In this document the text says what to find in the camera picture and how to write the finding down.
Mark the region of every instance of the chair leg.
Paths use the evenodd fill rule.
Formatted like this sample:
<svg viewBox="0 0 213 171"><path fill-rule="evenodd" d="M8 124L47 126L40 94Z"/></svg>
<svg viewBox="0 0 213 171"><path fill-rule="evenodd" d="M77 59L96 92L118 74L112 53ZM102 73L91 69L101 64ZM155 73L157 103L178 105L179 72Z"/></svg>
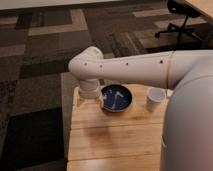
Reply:
<svg viewBox="0 0 213 171"><path fill-rule="evenodd" d="M187 31L184 31L184 33L185 33L186 35L188 35L189 37L191 37L191 38L193 38L193 39L196 39L197 41L199 41L200 43L202 43L201 38L199 38L196 34L194 34L194 33L189 33L189 32L187 32Z"/></svg>
<svg viewBox="0 0 213 171"><path fill-rule="evenodd" d="M175 33L175 32L176 33L180 32L180 29L178 28L178 29L173 29L173 30L159 31L159 32L155 33L155 37L159 38L161 33Z"/></svg>

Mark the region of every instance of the paper cup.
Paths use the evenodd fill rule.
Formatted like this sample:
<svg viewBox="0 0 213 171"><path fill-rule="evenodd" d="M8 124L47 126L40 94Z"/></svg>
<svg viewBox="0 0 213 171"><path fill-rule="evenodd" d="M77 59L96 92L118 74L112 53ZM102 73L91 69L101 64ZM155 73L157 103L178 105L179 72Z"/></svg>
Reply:
<svg viewBox="0 0 213 171"><path fill-rule="evenodd" d="M154 112L165 98L166 93L163 89L155 87L150 88L146 99L147 110Z"/></svg>

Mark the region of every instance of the wooden table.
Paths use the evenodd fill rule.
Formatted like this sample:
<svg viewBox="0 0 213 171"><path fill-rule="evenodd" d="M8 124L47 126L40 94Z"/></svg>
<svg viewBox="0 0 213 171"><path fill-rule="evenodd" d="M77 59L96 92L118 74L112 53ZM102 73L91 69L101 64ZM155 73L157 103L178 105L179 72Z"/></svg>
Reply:
<svg viewBox="0 0 213 171"><path fill-rule="evenodd" d="M213 20L213 1L212 0L183 0L189 6L198 10L201 14Z"/></svg>
<svg viewBox="0 0 213 171"><path fill-rule="evenodd" d="M165 100L153 113L145 108L148 87L127 86L132 106L108 113L100 100L81 100L74 91L68 171L159 171Z"/></svg>
<svg viewBox="0 0 213 171"><path fill-rule="evenodd" d="M186 4L199 11L213 25L213 1L212 0L183 0ZM213 37L213 29L210 30L202 43L202 48L206 48Z"/></svg>

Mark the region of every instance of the floor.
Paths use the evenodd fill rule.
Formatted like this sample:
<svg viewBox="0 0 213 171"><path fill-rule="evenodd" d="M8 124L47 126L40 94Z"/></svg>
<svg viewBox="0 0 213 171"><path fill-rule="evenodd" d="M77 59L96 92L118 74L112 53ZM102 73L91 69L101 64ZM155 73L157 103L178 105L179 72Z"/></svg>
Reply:
<svg viewBox="0 0 213 171"><path fill-rule="evenodd" d="M91 45L105 58L172 50L174 34L153 35L182 21L160 0L1 13L0 112L9 124L0 170L66 169L61 74L76 54ZM202 18L188 24L202 38L211 29ZM183 37L179 49L199 44ZM5 123L0 128L5 130Z"/></svg>

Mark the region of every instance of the chair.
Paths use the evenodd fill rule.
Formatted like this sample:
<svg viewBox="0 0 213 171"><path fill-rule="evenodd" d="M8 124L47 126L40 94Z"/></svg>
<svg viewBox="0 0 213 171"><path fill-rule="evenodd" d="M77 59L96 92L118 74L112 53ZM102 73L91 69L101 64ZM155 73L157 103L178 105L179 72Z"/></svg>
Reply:
<svg viewBox="0 0 213 171"><path fill-rule="evenodd" d="M176 32L176 33L178 33L176 47L178 47L179 44L180 44L182 34L186 34L189 37L191 37L191 38L197 40L198 42L202 43L202 40L194 33L194 28L186 28L186 23L187 23L189 17L196 18L196 17L199 17L201 14L199 12L197 12L196 10L194 10L193 8L182 3L180 0L168 0L167 7L168 7L168 10L171 13L176 13L176 14L179 14L179 15L185 15L186 18L185 18L182 26L177 26L175 24L170 23L168 25L167 30L160 31L160 32L156 33L155 37L159 38L161 33L174 33L174 32Z"/></svg>

